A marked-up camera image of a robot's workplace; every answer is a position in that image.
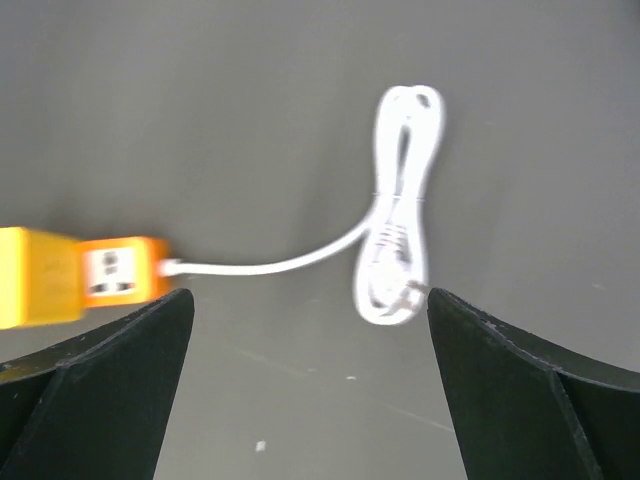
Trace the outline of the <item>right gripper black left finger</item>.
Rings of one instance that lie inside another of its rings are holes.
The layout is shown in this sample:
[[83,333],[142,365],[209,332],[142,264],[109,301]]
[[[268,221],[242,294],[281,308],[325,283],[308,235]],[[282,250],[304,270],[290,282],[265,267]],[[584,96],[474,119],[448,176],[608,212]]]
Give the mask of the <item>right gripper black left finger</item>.
[[193,320],[178,289],[2,363],[2,478],[153,478]]

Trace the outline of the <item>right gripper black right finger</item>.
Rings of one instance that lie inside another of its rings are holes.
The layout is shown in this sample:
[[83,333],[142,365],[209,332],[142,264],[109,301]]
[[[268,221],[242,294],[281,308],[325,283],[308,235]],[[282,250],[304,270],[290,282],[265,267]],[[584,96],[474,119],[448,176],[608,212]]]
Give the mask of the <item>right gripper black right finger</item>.
[[470,479],[639,477],[639,375],[435,288],[429,328]]

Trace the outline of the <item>orange power strip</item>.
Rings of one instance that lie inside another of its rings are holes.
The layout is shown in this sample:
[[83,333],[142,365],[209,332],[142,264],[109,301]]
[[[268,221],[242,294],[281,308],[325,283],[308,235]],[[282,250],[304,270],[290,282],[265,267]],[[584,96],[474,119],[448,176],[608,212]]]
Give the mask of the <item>orange power strip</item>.
[[171,290],[161,273],[169,244],[159,238],[133,236],[79,243],[88,308],[142,304]]

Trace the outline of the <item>yellow cube plug adapter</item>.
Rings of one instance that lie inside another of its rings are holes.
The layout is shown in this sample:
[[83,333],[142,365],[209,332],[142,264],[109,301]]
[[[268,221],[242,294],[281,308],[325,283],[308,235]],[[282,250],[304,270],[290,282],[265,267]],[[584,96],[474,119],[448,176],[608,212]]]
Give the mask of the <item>yellow cube plug adapter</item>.
[[83,314],[79,241],[24,227],[3,227],[1,328],[74,322]]

